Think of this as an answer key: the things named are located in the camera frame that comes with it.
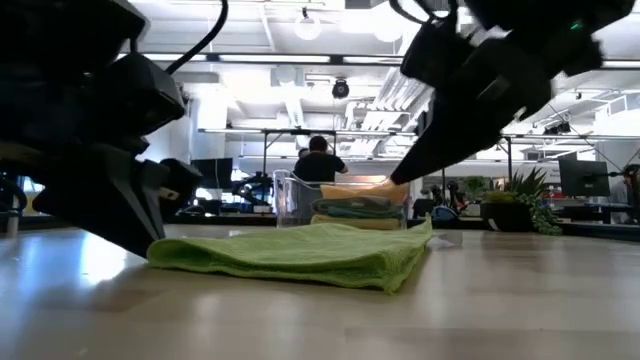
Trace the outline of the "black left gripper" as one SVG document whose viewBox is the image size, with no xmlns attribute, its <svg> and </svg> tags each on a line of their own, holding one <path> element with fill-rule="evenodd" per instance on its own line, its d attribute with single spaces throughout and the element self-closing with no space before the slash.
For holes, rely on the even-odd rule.
<svg viewBox="0 0 640 360">
<path fill-rule="evenodd" d="M 148 146 L 148 19 L 129 1 L 1 4 L 1 180 L 44 186 L 33 207 L 135 255 L 164 236 L 166 167 Z"/>
</svg>

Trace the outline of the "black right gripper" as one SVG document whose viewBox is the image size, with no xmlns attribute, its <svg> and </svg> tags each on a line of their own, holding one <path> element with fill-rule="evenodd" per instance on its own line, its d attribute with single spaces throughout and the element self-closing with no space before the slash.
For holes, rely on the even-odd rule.
<svg viewBox="0 0 640 360">
<path fill-rule="evenodd" d="M 407 51 L 401 73 L 434 92 L 428 125 L 390 175 L 396 185 L 495 144 L 516 114 L 531 115 L 550 100 L 545 71 L 574 76 L 601 68 L 593 34 L 630 15 L 634 1 L 466 0 L 465 6 L 485 29 L 507 31 L 512 44 Z"/>
</svg>

